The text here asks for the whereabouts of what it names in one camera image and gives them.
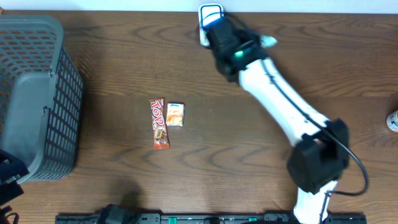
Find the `black object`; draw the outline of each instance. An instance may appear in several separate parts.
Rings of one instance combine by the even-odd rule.
[[[348,129],[342,120],[327,121],[325,124],[334,137],[348,145]],[[348,167],[348,153],[325,136],[323,131],[313,136],[304,134],[302,139],[290,155],[287,170],[298,187],[316,194],[322,186],[341,177]]]
[[[133,213],[115,205],[108,205],[92,215],[57,215],[55,224],[298,224],[289,212],[270,212],[255,215],[161,215]],[[330,215],[324,224],[366,224],[364,215]]]
[[[24,193],[17,180],[28,173],[20,159],[0,149],[0,206]]]
[[[216,59],[216,67],[229,82],[239,83],[237,74],[240,70],[245,70],[246,65],[257,59],[267,57],[260,48],[260,37],[238,29],[227,17],[211,22],[203,30]]]

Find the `candy bar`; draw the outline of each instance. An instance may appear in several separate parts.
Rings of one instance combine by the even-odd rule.
[[[164,98],[150,99],[152,110],[152,128],[154,130],[154,148],[168,149],[170,147],[164,121]]]

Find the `wooden table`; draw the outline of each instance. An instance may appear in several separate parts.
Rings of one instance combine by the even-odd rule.
[[[91,213],[109,203],[164,213],[290,210],[297,187],[286,169],[292,150],[276,122],[228,83],[200,47],[194,12],[54,12],[65,46],[85,78],[79,157],[69,177],[28,182],[11,202],[21,223],[54,223],[60,212]],[[363,212],[396,223],[398,16],[238,14],[279,40],[281,73],[318,111],[349,126],[351,148],[371,187],[333,196],[333,212]],[[186,105],[185,125],[169,128],[171,149],[154,151],[149,99]],[[356,164],[338,190],[359,190]]]

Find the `green led light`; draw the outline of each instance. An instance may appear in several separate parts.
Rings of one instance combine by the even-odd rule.
[[[169,224],[177,224],[177,218],[169,218]]]
[[[240,51],[238,51],[238,52],[235,52],[235,56],[236,56],[236,57],[242,57],[242,56],[243,56],[243,51],[240,50]]]

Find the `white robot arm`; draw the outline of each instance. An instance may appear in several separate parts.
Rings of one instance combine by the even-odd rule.
[[[239,84],[252,94],[271,116],[278,122],[286,134],[290,145],[296,146],[302,140],[303,134],[313,135],[319,132],[319,128],[308,122],[304,116],[286,99],[284,95],[270,81],[269,75],[300,108],[310,115],[318,124],[326,127],[328,118],[313,109],[297,92],[284,80],[274,66],[270,58],[263,60],[267,71],[264,71],[261,59],[247,65],[246,70],[239,72]],[[304,192],[298,188],[297,203],[294,207],[294,215],[300,223],[317,224],[325,199],[326,191],[333,190],[337,181],[332,180],[324,185],[316,194]],[[323,211],[322,220],[327,214],[327,203]]]
[[[206,23],[201,29],[206,34],[207,47],[213,52],[219,72],[229,82],[239,83],[265,107],[294,148],[287,169],[298,185],[294,208],[297,221],[306,224],[322,222],[328,216],[330,193],[363,194],[368,187],[367,173],[359,159],[346,147],[346,125],[340,119],[330,121],[297,94],[260,48],[261,37],[247,27],[237,29],[223,16]],[[364,190],[359,193],[333,190],[342,171],[348,167],[348,155],[359,164],[366,180]]]

